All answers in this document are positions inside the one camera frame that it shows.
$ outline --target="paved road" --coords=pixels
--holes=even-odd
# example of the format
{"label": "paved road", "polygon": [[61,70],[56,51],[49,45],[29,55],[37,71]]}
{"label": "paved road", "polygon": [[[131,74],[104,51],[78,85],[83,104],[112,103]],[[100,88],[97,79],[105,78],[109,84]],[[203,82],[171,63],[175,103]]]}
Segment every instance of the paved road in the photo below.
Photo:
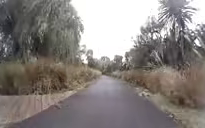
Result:
{"label": "paved road", "polygon": [[125,82],[102,76],[89,88],[13,128],[177,128]]}

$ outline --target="vegetation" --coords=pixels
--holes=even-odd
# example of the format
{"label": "vegetation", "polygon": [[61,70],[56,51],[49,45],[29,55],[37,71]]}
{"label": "vegetation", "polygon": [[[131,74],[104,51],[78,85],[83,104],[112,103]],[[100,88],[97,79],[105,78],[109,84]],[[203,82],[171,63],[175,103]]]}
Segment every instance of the vegetation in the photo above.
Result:
{"label": "vegetation", "polygon": [[74,62],[83,24],[70,0],[0,0],[0,61]]}
{"label": "vegetation", "polygon": [[93,58],[93,54],[90,56],[87,55],[88,66],[91,68],[98,69],[104,74],[122,69],[122,59],[123,57],[121,55],[115,55],[113,60],[111,60],[107,56],[102,56],[100,59],[97,59]]}
{"label": "vegetation", "polygon": [[196,9],[187,0],[159,2],[158,19],[148,18],[117,68],[122,72],[112,75],[178,105],[205,107],[205,24],[188,27]]}
{"label": "vegetation", "polygon": [[83,30],[70,0],[0,0],[0,94],[54,93],[97,77],[83,64]]}
{"label": "vegetation", "polygon": [[0,94],[51,94],[84,87],[100,72],[86,66],[71,66],[41,60],[35,63],[0,64]]}

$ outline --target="undergrowth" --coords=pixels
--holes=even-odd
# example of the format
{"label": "undergrowth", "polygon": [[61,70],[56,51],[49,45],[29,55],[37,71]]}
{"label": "undergrowth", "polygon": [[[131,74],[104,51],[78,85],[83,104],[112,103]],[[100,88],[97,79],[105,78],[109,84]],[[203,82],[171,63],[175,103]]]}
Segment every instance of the undergrowth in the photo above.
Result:
{"label": "undergrowth", "polygon": [[0,94],[48,94],[71,90],[100,75],[86,66],[64,65],[48,61],[0,64]]}
{"label": "undergrowth", "polygon": [[114,72],[112,75],[143,86],[152,93],[161,93],[175,104],[205,107],[205,62],[182,71],[161,67],[151,71]]}

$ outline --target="dry grass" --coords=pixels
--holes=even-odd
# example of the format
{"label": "dry grass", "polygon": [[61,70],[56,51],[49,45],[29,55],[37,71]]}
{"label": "dry grass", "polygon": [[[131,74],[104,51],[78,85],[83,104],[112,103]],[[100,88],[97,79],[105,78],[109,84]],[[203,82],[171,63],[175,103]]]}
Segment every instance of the dry grass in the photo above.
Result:
{"label": "dry grass", "polygon": [[205,62],[184,71],[161,67],[152,71],[125,71],[114,76],[138,83],[153,93],[161,93],[178,105],[205,107]]}
{"label": "dry grass", "polygon": [[96,78],[100,72],[85,66],[51,61],[0,64],[0,94],[48,94],[75,89]]}

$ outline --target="weeping tree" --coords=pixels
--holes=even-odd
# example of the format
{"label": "weeping tree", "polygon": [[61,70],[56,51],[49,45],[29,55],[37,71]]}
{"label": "weeping tree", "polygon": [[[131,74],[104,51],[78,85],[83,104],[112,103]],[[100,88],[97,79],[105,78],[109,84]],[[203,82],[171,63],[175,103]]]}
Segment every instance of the weeping tree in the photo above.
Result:
{"label": "weeping tree", "polygon": [[13,56],[72,62],[82,32],[83,24],[70,0],[0,0],[0,34],[11,38]]}
{"label": "weeping tree", "polygon": [[12,26],[13,21],[6,9],[5,1],[0,0],[0,60],[8,58],[13,53]]}

